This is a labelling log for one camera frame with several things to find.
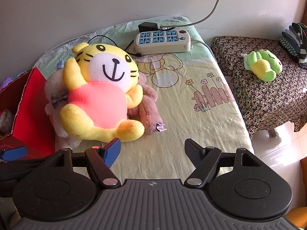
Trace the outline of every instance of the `blue plaid fabric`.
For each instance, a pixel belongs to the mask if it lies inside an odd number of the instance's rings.
[[[59,62],[56,64],[56,69],[57,69],[57,70],[60,70],[60,69],[62,69],[62,68],[64,67],[64,65],[65,65],[65,61],[64,61],[64,60],[61,60],[61,61],[59,61]]]
[[[60,101],[68,103],[68,94],[64,94],[62,97],[59,97],[57,94],[51,94],[51,104],[53,108],[57,108]]]

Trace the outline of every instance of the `white wall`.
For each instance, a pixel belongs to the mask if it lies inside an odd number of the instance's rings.
[[[94,30],[160,15],[197,21],[216,0],[0,0],[0,81],[34,65],[53,46]],[[216,35],[278,39],[300,21],[305,0],[220,0],[197,30],[208,43]]]

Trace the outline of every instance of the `green frog plush toy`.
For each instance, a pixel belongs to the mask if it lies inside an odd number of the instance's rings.
[[[276,74],[282,71],[280,60],[266,49],[261,49],[257,52],[252,51],[248,55],[248,65],[260,80],[266,82],[274,80]]]

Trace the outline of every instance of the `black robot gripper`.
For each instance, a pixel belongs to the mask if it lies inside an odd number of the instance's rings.
[[[13,230],[296,229],[283,217],[290,186],[247,149],[223,153],[187,139],[184,150],[195,166],[184,184],[126,179],[121,185],[102,148],[67,149],[0,164],[0,195],[13,196],[22,216]],[[90,179],[73,167],[87,167]],[[221,167],[233,170],[218,176]]]

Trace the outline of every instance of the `cardboard box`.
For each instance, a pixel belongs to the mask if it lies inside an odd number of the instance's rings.
[[[11,133],[0,140],[8,148],[25,146],[24,159],[42,158],[54,153],[55,132],[45,113],[45,78],[35,67],[0,91],[0,112],[9,109],[14,115]]]

